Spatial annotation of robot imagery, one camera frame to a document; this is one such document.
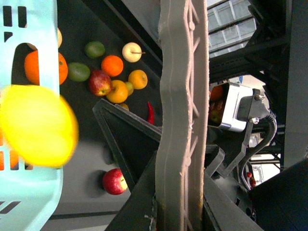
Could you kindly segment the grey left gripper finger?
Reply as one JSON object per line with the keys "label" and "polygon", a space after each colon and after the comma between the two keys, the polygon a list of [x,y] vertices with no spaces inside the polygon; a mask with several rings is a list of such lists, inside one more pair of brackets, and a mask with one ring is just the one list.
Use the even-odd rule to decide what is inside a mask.
{"label": "grey left gripper finger", "polygon": [[155,164],[156,227],[200,231],[209,104],[207,2],[161,1],[158,32],[163,124]]}

